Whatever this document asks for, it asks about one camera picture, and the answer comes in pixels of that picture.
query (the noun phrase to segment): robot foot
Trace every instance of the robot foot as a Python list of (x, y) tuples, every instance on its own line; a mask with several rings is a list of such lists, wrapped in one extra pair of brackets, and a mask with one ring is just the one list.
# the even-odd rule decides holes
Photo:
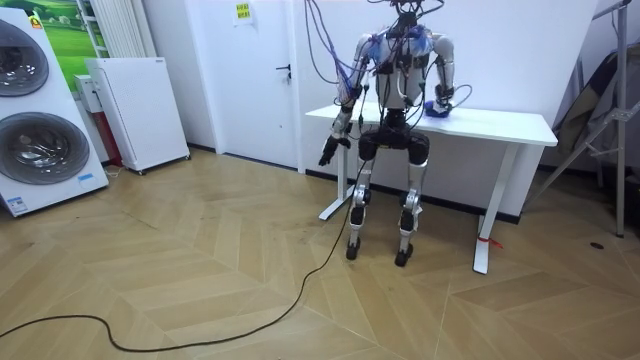
[(358, 250), (360, 250), (360, 237), (355, 245), (347, 245), (347, 260), (355, 260), (358, 257)]
[(413, 245), (409, 244), (409, 247), (407, 248), (407, 251), (403, 251), (403, 250), (398, 250), (398, 254), (396, 255), (396, 261), (395, 264), (398, 267), (404, 267), (405, 265), (407, 265), (407, 261), (409, 261), (409, 258), (411, 257), (411, 255), (413, 254)]

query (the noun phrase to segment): white washing machine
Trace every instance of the white washing machine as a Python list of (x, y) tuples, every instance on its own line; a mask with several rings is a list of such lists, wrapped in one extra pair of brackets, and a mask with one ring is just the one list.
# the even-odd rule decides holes
[(0, 198), (13, 216), (108, 184), (45, 31), (0, 8)]

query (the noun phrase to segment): sticker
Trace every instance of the sticker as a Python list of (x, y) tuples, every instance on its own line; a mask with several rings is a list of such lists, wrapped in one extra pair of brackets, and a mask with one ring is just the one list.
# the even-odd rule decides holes
[(238, 19), (250, 19), (251, 12), (249, 11), (249, 3), (240, 3), (236, 5), (236, 14)]
[(19, 214), (28, 210), (27, 205), (22, 201), (21, 197), (7, 200), (7, 204), (9, 205), (9, 210), (14, 214)]
[(78, 176), (80, 187), (85, 190), (93, 190), (98, 187), (98, 179), (92, 173)]
[(93, 174), (89, 173), (89, 174), (86, 174), (86, 175), (78, 176), (78, 180), (80, 180), (80, 181), (89, 180), (92, 177), (93, 177)]
[(31, 23), (31, 27), (34, 29), (42, 29), (42, 21), (40, 21), (40, 17), (38, 13), (33, 12), (31, 10), (25, 10), (27, 16), (29, 17), (29, 22)]
[(233, 24), (235, 26), (252, 24), (253, 18), (251, 15), (251, 6), (249, 6), (248, 2), (237, 3)]
[(29, 21), (31, 22), (31, 27), (33, 27), (34, 29), (42, 29), (40, 19), (38, 19), (35, 15), (29, 16)]

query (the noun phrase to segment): poster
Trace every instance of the poster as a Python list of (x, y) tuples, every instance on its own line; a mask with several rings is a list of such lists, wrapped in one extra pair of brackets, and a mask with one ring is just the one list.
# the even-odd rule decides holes
[[(95, 58), (96, 53), (87, 29), (80, 19), (76, 1), (0, 0), (0, 7), (30, 10), (38, 14), (69, 88), (71, 91), (77, 91), (73, 75), (87, 75), (84, 59)], [(97, 26), (94, 27), (94, 32), (98, 38), (98, 45), (104, 46)]]

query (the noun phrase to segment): humanoid robot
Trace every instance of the humanoid robot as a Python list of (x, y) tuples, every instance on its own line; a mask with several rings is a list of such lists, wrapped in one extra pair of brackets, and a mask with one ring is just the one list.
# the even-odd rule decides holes
[[(424, 134), (412, 131), (407, 124), (407, 114), (424, 91), (429, 55), (435, 52), (440, 83), (435, 88), (436, 100), (425, 103), (424, 111), (429, 116), (446, 117), (452, 109), (453, 43), (442, 34), (433, 33), (419, 25), (417, 20), (425, 13), (422, 0), (389, 0), (396, 8), (398, 20), (376, 34), (365, 34), (358, 42), (351, 67), (344, 71), (337, 66), (338, 102), (340, 113), (332, 125), (332, 134), (325, 142), (319, 164), (328, 164), (338, 145), (350, 146), (347, 138), (351, 115), (356, 100), (364, 89), (369, 88), (369, 73), (376, 76), (380, 110), (380, 126), (361, 134), (358, 141), (360, 174), (353, 192), (349, 223), (351, 235), (347, 245), (347, 259), (354, 260), (360, 248), (359, 233), (364, 226), (366, 207), (371, 200), (369, 182), (379, 148), (407, 150), (409, 153), (409, 186), (400, 197), (400, 245), (395, 264), (403, 267), (413, 252), (410, 243), (418, 228), (418, 215), (422, 211), (420, 197), (422, 183), (429, 158), (429, 139)], [(368, 68), (370, 62), (375, 66)]]

